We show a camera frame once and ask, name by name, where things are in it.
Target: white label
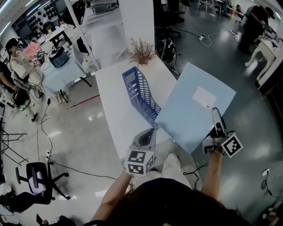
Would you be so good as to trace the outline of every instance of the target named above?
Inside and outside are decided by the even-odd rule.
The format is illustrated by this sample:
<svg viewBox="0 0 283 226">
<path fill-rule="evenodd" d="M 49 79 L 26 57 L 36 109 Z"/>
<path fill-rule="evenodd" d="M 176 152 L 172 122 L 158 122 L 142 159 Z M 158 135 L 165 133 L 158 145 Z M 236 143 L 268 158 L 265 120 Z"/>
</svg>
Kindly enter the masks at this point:
<svg viewBox="0 0 283 226">
<path fill-rule="evenodd" d="M 216 97 L 202 87 L 198 87 L 193 99 L 207 109 L 212 109 Z"/>
</svg>

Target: dried plant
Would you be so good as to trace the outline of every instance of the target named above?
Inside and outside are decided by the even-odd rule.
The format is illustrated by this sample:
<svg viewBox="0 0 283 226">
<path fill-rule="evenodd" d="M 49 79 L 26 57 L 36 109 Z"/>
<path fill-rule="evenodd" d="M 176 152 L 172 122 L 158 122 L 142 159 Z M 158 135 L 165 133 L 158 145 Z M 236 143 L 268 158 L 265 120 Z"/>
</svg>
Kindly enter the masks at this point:
<svg viewBox="0 0 283 226">
<path fill-rule="evenodd" d="M 131 38 L 130 48 L 127 53 L 129 54 L 129 63 L 137 63 L 138 65 L 147 65 L 150 60 L 156 56 L 153 50 L 153 44 L 142 41 L 135 41 Z"/>
</svg>

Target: shiny floor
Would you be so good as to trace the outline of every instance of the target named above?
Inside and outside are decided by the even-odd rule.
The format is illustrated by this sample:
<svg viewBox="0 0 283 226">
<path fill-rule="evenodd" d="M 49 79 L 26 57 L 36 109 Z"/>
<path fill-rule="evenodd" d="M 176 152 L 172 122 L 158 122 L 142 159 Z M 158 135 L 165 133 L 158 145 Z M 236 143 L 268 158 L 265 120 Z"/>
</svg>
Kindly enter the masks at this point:
<svg viewBox="0 0 283 226">
<path fill-rule="evenodd" d="M 211 16 L 205 13 L 203 8 L 187 8 L 183 15 L 185 22 L 178 25 L 179 29 L 192 31 L 198 35 L 209 35 L 224 30 L 236 30 L 235 18 L 223 18 Z M 230 32 L 212 36 L 211 47 L 203 46 L 196 36 L 182 33 L 182 38 L 174 39 L 177 45 L 178 56 L 176 69 L 182 71 L 188 61 L 211 75 L 220 79 L 237 94 L 224 115 L 227 128 L 235 130 L 238 138 L 244 145 L 244 149 L 232 159 L 224 159 L 221 180 L 220 200 L 230 208 L 237 208 L 250 222 L 254 222 L 258 214 L 274 201 L 260 189 L 263 179 L 261 172 L 265 168 L 271 169 L 270 188 L 275 195 L 283 184 L 278 183 L 276 176 L 282 169 L 282 141 L 276 120 L 268 103 L 260 96 L 254 86 L 255 77 L 260 67 L 255 69 L 255 61 L 249 68 L 244 63 L 249 56 L 242 55 L 237 50 L 237 43 Z M 95 77 L 88 80 L 93 84 L 88 87 L 84 82 L 78 82 L 70 86 L 66 91 L 69 94 L 69 103 L 57 105 L 51 102 L 47 110 L 47 121 L 43 128 L 53 143 L 51 159 L 77 170 L 117 177 L 122 171 L 121 161 L 115 150 L 107 121 L 103 112 L 100 97 L 96 97 L 76 107 L 88 98 L 98 95 Z M 45 98 L 38 112 L 39 120 L 47 107 Z M 7 132 L 26 132 L 27 136 L 22 142 L 12 142 L 14 148 L 30 162 L 38 161 L 37 151 L 37 125 L 32 124 L 25 112 L 5 112 L 4 121 Z M 40 161 L 45 161 L 45 154 L 51 144 L 41 127 L 38 126 L 38 150 Z M 7 153 L 17 161 L 20 159 L 10 151 Z M 192 171 L 194 163 L 189 156 L 184 156 L 186 171 Z M 193 153 L 197 166 L 202 165 L 208 159 L 198 147 Z M 17 193 L 28 192 L 27 183 L 19 185 L 15 176 L 17 166 L 6 156 L 3 156 L 4 172 L 7 182 L 11 184 Z M 25 164 L 19 167 L 20 174 L 26 176 Z M 200 170 L 204 176 L 206 169 Z M 77 225 L 82 225 L 90 220 L 101 202 L 103 193 L 109 188 L 113 180 L 109 178 L 84 175 L 61 166 L 52 166 L 53 176 L 68 172 L 70 177 L 62 178 L 58 186 L 72 199 L 67 201 L 58 196 L 49 205 L 36 204 L 23 212 L 16 214 L 23 225 L 37 225 L 36 214 L 49 222 L 57 221 L 60 215 L 74 218 Z"/>
<path fill-rule="evenodd" d="M 268 101 L 254 85 L 266 62 L 255 60 L 246 68 L 245 62 L 249 61 L 250 56 L 241 54 L 237 49 L 236 42 L 239 42 L 240 35 L 233 36 L 229 32 L 242 32 L 235 23 L 237 17 L 211 16 L 210 13 L 210 9 L 206 13 L 204 7 L 197 10 L 192 4 L 182 16 L 185 22 L 178 24 L 178 29 L 199 36 L 223 33 L 210 37 L 210 47 L 205 47 L 198 37 L 186 32 L 182 32 L 182 38 L 173 35 L 177 52 L 181 54 L 176 69 L 181 72 L 188 61 L 237 92 L 224 114 L 224 120 L 227 129 L 236 132 L 244 149 L 232 159 L 225 158 L 223 161 L 220 201 L 229 208 L 238 209 L 245 219 L 255 222 L 260 212 L 275 200 L 260 189 L 264 179 L 261 172 L 270 168 L 268 186 L 275 196 L 282 196 L 283 191 L 282 137 Z M 208 160 L 200 146 L 192 156 L 199 166 Z M 202 178 L 205 172 L 205 168 L 200 170 Z"/>
</svg>

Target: red line on floor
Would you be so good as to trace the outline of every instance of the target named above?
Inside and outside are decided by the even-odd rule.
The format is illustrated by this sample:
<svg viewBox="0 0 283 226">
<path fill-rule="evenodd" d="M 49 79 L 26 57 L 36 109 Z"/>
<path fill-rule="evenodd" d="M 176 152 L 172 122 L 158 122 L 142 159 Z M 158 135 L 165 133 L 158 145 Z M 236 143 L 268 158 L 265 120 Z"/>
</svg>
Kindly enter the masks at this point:
<svg viewBox="0 0 283 226">
<path fill-rule="evenodd" d="M 85 103 L 86 101 L 92 100 L 92 99 L 94 99 L 94 98 L 96 98 L 96 97 L 99 97 L 99 96 L 100 96 L 100 95 L 98 94 L 98 95 L 96 95 L 96 96 L 94 96 L 94 97 L 90 97 L 89 99 L 86 99 L 86 100 L 84 100 L 84 101 L 82 101 L 82 102 L 80 102 L 80 103 L 78 103 L 78 104 L 75 104 L 75 105 L 73 105 L 72 107 L 76 107 L 76 106 L 78 106 L 78 105 L 80 105 L 80 104 Z"/>
</svg>

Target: blue plastic basket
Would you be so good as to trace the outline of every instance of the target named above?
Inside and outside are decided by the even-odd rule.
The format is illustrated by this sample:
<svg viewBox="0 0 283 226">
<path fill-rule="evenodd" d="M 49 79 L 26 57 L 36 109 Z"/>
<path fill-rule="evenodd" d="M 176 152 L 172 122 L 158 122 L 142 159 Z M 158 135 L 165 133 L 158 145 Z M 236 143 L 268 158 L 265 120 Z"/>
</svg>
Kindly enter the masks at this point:
<svg viewBox="0 0 283 226">
<path fill-rule="evenodd" d="M 143 73 L 137 67 L 132 67 L 124 72 L 122 76 L 132 105 L 153 128 L 157 128 L 155 119 L 161 108 L 152 98 L 149 85 Z"/>
</svg>

